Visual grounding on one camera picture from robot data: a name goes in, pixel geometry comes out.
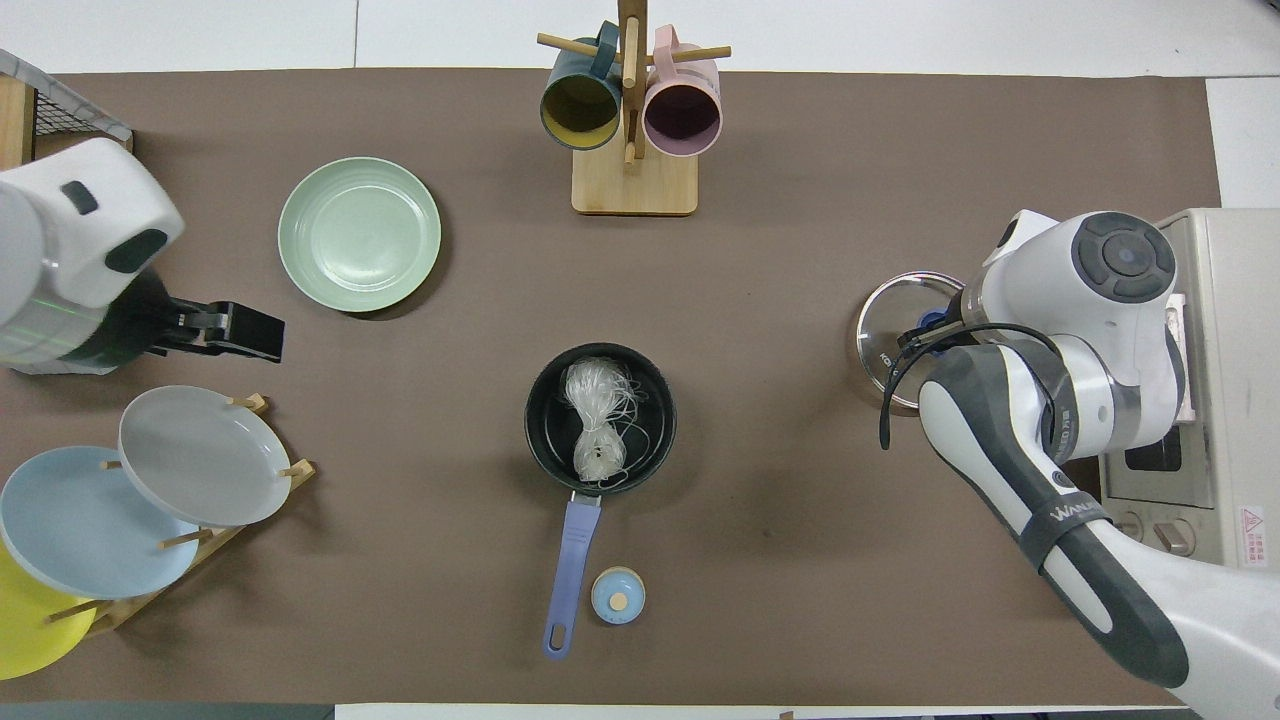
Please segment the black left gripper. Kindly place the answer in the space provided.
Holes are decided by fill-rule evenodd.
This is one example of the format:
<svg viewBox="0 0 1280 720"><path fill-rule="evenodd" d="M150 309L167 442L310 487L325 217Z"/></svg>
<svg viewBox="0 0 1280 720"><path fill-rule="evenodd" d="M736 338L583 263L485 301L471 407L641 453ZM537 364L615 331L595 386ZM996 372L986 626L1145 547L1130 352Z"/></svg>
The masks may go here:
<svg viewBox="0 0 1280 720"><path fill-rule="evenodd" d="M280 363L285 323L252 307L219 300L197 302L169 293L156 272L140 273L120 293L120 364L175 350L219 355L232 351Z"/></svg>

